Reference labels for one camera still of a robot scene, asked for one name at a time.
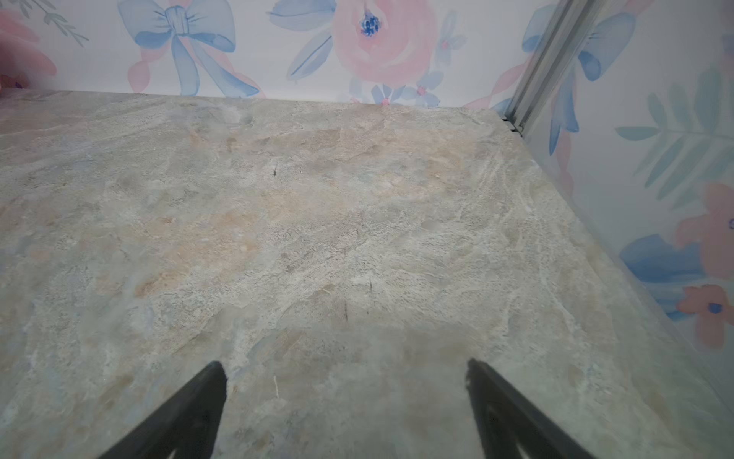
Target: flower center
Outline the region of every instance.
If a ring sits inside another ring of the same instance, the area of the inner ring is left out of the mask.
[[[724,310],[724,306],[718,304],[718,303],[709,303],[708,304],[708,311],[712,314],[718,314],[719,312]]]
[[[362,20],[360,25],[362,26],[362,33],[367,37],[371,37],[379,30],[379,19],[367,10],[365,11],[365,18]]]

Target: gray marble surface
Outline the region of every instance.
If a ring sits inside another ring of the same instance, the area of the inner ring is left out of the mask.
[[[734,449],[493,112],[3,90],[0,191],[7,457],[95,457],[217,359],[216,456],[479,458],[471,356],[600,458]]]

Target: black object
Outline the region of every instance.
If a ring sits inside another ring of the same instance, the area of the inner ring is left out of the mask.
[[[593,459],[491,366],[469,360],[466,386],[486,459]]]
[[[593,459],[485,362],[469,360],[466,386],[486,459]],[[211,362],[100,459],[208,459],[214,451],[227,376]]]
[[[207,459],[227,399],[227,375],[211,362],[100,459]]]

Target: wall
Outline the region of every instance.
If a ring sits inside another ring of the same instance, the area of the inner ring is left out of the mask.
[[[734,1],[612,2],[526,141],[719,387],[734,383]]]
[[[512,94],[551,2],[0,0],[0,73],[60,90],[483,108]]]

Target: painted rose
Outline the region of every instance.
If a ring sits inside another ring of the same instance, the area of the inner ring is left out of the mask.
[[[723,288],[718,285],[686,287],[686,298],[678,303],[678,311],[696,314],[696,341],[709,349],[721,349],[726,335],[725,323],[734,325],[734,308]]]
[[[678,224],[676,247],[701,241],[701,265],[706,274],[720,279],[734,278],[734,189],[714,183],[706,188],[707,214],[687,218]]]
[[[56,75],[56,65],[33,43],[38,36],[23,24],[19,12],[0,10],[0,71],[14,75],[23,71]]]
[[[332,34],[349,72],[391,87],[426,73],[438,38],[428,0],[341,0]]]

